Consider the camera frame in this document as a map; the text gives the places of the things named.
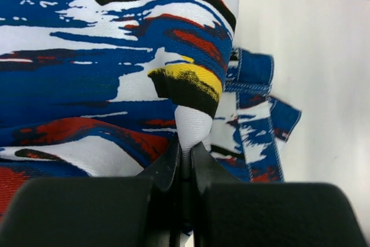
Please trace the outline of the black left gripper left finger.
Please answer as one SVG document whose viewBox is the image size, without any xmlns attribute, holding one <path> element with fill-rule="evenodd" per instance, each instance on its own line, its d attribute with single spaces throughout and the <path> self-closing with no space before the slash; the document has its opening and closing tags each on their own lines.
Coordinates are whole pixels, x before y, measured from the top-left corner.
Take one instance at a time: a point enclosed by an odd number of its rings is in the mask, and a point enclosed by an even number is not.
<svg viewBox="0 0 370 247">
<path fill-rule="evenodd" d="M 179 140 L 134 177 L 37 178 L 1 221 L 2 246 L 179 246 Z"/>
</svg>

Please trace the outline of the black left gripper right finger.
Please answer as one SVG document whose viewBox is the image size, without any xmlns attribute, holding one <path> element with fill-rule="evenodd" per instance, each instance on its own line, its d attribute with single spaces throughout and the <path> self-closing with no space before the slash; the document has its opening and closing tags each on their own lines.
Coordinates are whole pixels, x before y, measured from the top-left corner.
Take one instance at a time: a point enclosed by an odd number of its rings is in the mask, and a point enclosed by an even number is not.
<svg viewBox="0 0 370 247">
<path fill-rule="evenodd" d="M 195 246 L 365 246 L 344 193 L 328 183 L 247 183 L 191 149 Z"/>
</svg>

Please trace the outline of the blue patterned trousers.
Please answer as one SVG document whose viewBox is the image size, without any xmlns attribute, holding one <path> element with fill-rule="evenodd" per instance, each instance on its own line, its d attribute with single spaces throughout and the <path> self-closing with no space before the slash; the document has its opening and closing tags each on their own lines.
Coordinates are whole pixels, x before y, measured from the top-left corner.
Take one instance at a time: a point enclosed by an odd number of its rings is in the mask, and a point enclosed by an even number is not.
<svg viewBox="0 0 370 247">
<path fill-rule="evenodd" d="M 273 59 L 233 44 L 239 0 L 1 0 L 1 221 L 37 178 L 135 177 L 179 140 L 245 182 L 281 182 L 299 110 Z"/>
</svg>

